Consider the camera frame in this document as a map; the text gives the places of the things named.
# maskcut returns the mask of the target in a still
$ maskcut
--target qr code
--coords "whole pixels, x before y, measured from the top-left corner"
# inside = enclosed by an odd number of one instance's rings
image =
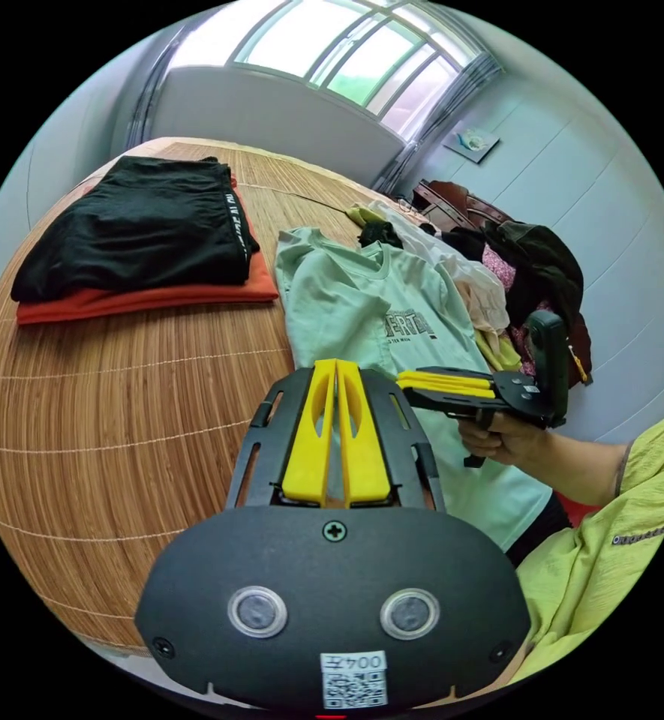
[[[324,707],[348,710],[386,705],[384,672],[324,673]]]

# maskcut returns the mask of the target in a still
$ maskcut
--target pink floral clothing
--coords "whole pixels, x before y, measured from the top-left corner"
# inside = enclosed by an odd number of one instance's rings
[[[502,260],[488,245],[484,246],[482,264],[486,268],[489,268],[499,278],[504,287],[504,292],[509,292],[517,273],[516,268],[512,267],[509,263],[504,262],[504,260]],[[547,301],[542,301],[536,309],[551,311],[551,305]],[[521,357],[521,371],[534,377],[536,374],[536,368],[534,367],[534,360],[527,348],[527,331],[524,328],[513,328],[510,326],[509,336],[512,341],[512,345],[514,345],[515,350]]]

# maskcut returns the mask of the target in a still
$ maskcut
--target hand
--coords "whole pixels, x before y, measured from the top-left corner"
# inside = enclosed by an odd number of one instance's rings
[[[459,434],[472,455],[518,466],[534,453],[545,431],[497,412],[487,431],[471,421],[460,420]]]

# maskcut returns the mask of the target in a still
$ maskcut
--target bed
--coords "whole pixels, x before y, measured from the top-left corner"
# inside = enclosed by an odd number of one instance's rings
[[[380,197],[229,142],[163,138],[130,154],[228,163],[270,270],[279,230],[354,245],[344,210]],[[112,164],[46,214],[0,279],[0,536],[79,638],[147,655],[133,615],[149,569],[222,510],[247,424],[293,363],[279,301],[17,327],[9,292],[26,252]]]

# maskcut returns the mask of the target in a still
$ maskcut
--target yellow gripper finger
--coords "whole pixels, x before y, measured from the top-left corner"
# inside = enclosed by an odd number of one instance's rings
[[[414,388],[415,390],[446,392],[451,395],[470,395],[473,398],[486,398],[489,400],[494,400],[497,397],[490,380],[464,377],[463,375],[437,375],[435,373],[420,373],[408,370],[399,374],[397,384],[402,390]]]
[[[337,361],[337,394],[344,504],[349,508],[357,503],[383,502],[391,487],[374,417],[355,362]]]
[[[321,508],[326,504],[329,476],[336,362],[319,360],[314,363],[314,374],[281,483],[282,493],[289,500],[316,503]],[[322,414],[324,420],[317,433]]]

